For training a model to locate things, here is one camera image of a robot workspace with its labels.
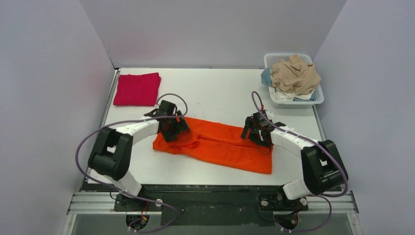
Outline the orange t-shirt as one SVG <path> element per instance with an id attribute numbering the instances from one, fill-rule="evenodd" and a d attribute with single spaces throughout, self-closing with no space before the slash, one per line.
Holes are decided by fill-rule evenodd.
<path id="1" fill-rule="evenodd" d="M 272 153 L 265 147 L 240 137 L 243 128 L 193 117 L 186 117 L 190 130 L 166 142 L 162 134 L 153 141 L 153 149 L 173 155 L 186 155 L 197 160 L 255 172 L 271 174 Z"/>

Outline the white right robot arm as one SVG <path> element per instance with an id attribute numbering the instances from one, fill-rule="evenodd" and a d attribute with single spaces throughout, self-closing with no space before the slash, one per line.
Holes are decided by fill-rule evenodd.
<path id="1" fill-rule="evenodd" d="M 279 146 L 301 160 L 302 177 L 285 184 L 277 196 L 277 205 L 289 210 L 296 199 L 324 195 L 326 191 L 346 185 L 348 174 L 333 141 L 307 138 L 282 122 L 273 123 L 265 110 L 246 117 L 241 138 L 270 148 Z"/>

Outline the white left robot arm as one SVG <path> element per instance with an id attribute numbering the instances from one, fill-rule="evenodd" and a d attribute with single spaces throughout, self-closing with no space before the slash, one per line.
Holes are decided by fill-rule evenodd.
<path id="1" fill-rule="evenodd" d="M 97 135 L 88 166 L 106 177 L 122 194 L 127 196 L 127 205 L 135 211 L 144 208 L 146 197 L 142 185 L 130 172 L 133 146 L 143 139 L 161 134 L 166 142 L 178 140 L 183 132 L 190 130 L 184 114 L 177 105 L 162 100 L 154 110 L 139 120 L 117 123 L 116 128 L 104 127 Z"/>

